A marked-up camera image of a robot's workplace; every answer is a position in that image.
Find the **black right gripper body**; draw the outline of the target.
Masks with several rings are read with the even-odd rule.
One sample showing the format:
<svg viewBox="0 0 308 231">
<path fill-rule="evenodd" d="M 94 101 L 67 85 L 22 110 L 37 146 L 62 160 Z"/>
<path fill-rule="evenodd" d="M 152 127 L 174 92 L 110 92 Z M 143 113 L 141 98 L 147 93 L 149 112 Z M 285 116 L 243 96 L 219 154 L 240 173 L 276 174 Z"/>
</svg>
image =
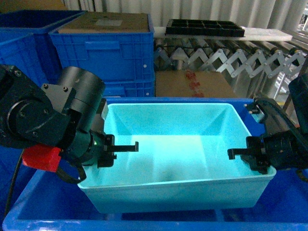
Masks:
<svg viewBox="0 0 308 231">
<path fill-rule="evenodd" d="M 301 100 L 295 101 L 295 112 L 299 128 L 287 117 L 283 109 L 268 98 L 255 98 L 247 106 L 248 111 L 256 109 L 264 114 L 260 123 L 265 125 L 265 133 L 259 137 L 246 139 L 247 149 L 252 155 L 241 155 L 251 170 L 261 174 L 268 172 L 273 166 L 276 170 L 308 168 L 308 104 Z"/>
</svg>

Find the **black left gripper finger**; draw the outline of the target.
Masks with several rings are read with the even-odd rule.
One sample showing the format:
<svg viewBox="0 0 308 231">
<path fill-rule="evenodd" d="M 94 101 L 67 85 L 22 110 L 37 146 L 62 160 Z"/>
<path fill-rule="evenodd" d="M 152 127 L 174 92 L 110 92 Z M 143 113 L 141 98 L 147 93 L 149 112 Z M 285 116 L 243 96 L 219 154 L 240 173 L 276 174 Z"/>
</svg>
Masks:
<svg viewBox="0 0 308 231">
<path fill-rule="evenodd" d="M 109 153 L 138 152 L 139 142 L 136 141 L 134 145 L 110 145 L 107 146 L 106 151 Z"/>
</svg>

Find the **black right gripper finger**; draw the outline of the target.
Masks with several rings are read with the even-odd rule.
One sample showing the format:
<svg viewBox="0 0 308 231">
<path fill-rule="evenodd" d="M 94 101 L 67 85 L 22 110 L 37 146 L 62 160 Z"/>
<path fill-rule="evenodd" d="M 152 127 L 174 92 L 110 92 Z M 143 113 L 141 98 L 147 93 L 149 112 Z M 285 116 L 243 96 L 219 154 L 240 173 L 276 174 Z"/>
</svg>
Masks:
<svg viewBox="0 0 308 231">
<path fill-rule="evenodd" d="M 236 155 L 252 155 L 251 149 L 244 149 L 244 148 L 234 148 L 228 149 L 228 158 L 229 160 L 234 160 Z"/>
</svg>

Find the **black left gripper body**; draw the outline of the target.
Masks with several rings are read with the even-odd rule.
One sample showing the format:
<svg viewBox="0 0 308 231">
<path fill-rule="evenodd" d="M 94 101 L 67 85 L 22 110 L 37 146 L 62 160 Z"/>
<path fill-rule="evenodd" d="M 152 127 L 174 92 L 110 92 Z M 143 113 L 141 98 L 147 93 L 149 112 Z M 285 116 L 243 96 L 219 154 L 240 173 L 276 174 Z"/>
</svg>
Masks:
<svg viewBox="0 0 308 231">
<path fill-rule="evenodd" d="M 72 165 L 81 164 L 100 167 L 112 167 L 116 155 L 107 152 L 107 147 L 114 145 L 115 138 L 104 132 L 104 120 L 108 113 L 108 105 L 102 98 L 96 107 L 87 107 L 78 123 L 75 137 L 64 151 L 64 158 Z"/>
</svg>

